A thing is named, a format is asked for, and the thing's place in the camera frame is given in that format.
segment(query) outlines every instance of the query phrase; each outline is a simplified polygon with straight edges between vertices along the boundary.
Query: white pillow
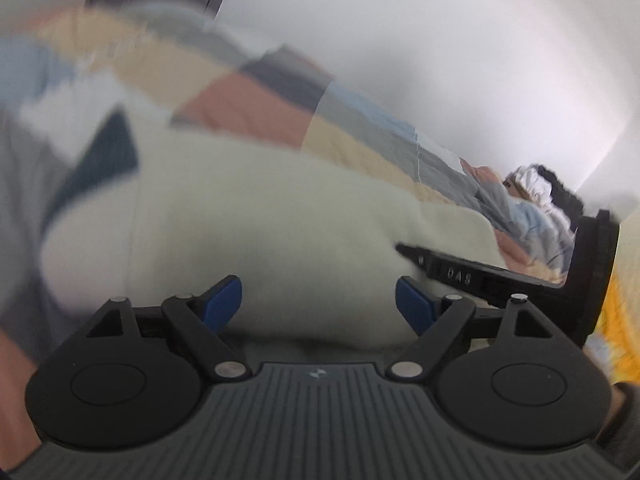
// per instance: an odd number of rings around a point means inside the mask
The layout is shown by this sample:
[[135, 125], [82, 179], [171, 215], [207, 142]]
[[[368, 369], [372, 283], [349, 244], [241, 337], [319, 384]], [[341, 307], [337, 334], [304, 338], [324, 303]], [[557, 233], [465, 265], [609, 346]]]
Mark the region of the white pillow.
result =
[[138, 170], [69, 204], [42, 247], [44, 280], [70, 312], [110, 296], [159, 304], [237, 274], [232, 329], [380, 348], [415, 337], [394, 287], [421, 274], [396, 242], [504, 267], [477, 212], [224, 132], [129, 119]]

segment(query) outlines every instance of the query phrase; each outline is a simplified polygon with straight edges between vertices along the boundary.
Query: gray sleeve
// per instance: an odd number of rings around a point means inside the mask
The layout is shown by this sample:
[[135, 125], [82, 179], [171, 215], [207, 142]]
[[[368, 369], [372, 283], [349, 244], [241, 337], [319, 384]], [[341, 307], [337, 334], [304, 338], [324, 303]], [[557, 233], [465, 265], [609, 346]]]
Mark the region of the gray sleeve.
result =
[[68, 167], [0, 108], [0, 326], [38, 362], [50, 351], [37, 271], [42, 219]]

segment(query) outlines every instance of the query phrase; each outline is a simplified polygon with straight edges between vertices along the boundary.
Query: gray ribbed plate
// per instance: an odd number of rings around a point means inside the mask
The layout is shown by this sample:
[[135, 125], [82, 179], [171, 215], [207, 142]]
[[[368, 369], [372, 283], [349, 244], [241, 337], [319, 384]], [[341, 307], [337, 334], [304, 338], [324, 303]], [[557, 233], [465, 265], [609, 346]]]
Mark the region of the gray ribbed plate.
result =
[[212, 389], [196, 415], [148, 446], [113, 453], [47, 443], [12, 478], [621, 479], [590, 446], [554, 454], [485, 447], [450, 427], [418, 386], [373, 365], [266, 364]]

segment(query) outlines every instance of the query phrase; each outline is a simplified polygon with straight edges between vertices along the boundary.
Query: yellow fabric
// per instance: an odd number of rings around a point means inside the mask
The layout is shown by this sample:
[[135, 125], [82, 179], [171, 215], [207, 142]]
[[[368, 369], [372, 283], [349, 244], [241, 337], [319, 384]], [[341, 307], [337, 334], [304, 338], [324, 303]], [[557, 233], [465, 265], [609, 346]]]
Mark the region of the yellow fabric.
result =
[[606, 343], [612, 382], [640, 382], [640, 210], [620, 224], [614, 272], [595, 333]]
[[159, 40], [144, 41], [111, 62], [94, 64], [92, 70], [105, 65], [111, 66], [121, 81], [171, 110], [179, 110], [213, 81], [232, 71], [187, 48]]
[[126, 22], [108, 10], [78, 7], [61, 13], [33, 33], [62, 56], [79, 59], [144, 31], [144, 27]]
[[640, 382], [640, 341], [628, 315], [628, 306], [614, 272], [611, 276], [602, 312], [596, 325], [609, 347], [613, 375], [611, 382]]

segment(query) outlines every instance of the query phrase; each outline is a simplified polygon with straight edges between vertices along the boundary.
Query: bed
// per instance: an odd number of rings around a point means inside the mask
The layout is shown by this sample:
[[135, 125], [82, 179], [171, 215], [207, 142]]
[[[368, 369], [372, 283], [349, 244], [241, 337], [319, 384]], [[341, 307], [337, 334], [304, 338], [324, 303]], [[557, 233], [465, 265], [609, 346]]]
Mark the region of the bed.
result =
[[[394, 280], [420, 279], [400, 240], [562, 282], [572, 234], [503, 177], [264, 44], [158, 3], [0, 39], [8, 351], [37, 364], [110, 296], [155, 304], [236, 273], [250, 363], [384, 360], [414, 337], [393, 306]], [[28, 376], [4, 372], [18, 391]], [[0, 465], [37, 442], [16, 410], [25, 444]]]

